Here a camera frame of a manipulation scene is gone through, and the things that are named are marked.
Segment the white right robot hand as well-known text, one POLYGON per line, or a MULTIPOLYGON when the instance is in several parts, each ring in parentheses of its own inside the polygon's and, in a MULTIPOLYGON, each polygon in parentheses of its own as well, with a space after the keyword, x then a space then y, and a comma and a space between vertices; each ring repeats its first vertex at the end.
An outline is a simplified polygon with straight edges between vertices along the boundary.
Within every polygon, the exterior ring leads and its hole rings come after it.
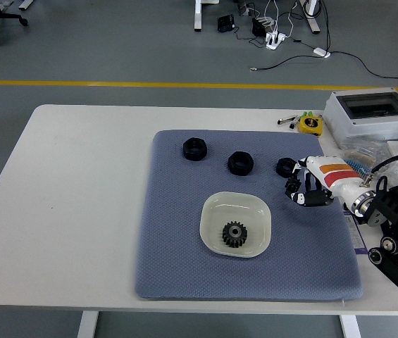
POLYGON ((359 174, 336 156, 307 156, 297 161, 285 188, 287 197, 300 206, 329 206, 340 197, 353 213, 375 197, 359 174))

